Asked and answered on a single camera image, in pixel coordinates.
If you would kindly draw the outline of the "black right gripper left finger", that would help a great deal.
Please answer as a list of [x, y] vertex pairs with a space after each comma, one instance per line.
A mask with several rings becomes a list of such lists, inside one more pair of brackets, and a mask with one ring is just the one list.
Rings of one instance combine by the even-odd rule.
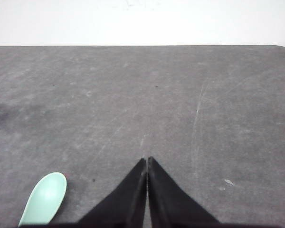
[[78, 224], [85, 228], [141, 228], [146, 205], [146, 160], [140, 159], [121, 183]]

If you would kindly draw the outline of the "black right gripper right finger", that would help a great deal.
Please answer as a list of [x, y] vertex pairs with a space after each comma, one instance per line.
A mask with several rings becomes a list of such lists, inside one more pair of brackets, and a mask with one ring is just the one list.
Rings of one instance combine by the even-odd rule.
[[154, 157], [148, 158], [148, 194], [154, 228], [195, 228], [220, 224], [178, 186]]

